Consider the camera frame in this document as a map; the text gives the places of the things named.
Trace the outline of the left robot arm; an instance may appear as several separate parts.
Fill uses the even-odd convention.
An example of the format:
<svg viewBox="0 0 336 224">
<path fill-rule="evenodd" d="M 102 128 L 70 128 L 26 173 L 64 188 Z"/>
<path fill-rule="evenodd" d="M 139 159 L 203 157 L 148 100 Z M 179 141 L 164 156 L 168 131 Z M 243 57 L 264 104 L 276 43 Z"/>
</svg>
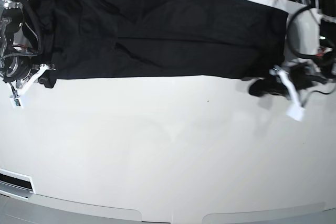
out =
<svg viewBox="0 0 336 224">
<path fill-rule="evenodd" d="M 292 44 L 290 30 L 296 19 L 302 14 L 316 9 L 321 19 L 318 22 L 320 46 L 330 51 L 318 54 L 303 54 Z M 290 18 L 287 27 L 287 44 L 291 53 L 300 59 L 310 60 L 320 70 L 319 73 L 309 73 L 306 70 L 307 62 L 299 63 L 290 68 L 291 80 L 299 91 L 313 87 L 314 83 L 327 84 L 329 80 L 335 81 L 335 0 L 310 0 L 310 4 L 300 8 Z"/>
</svg>

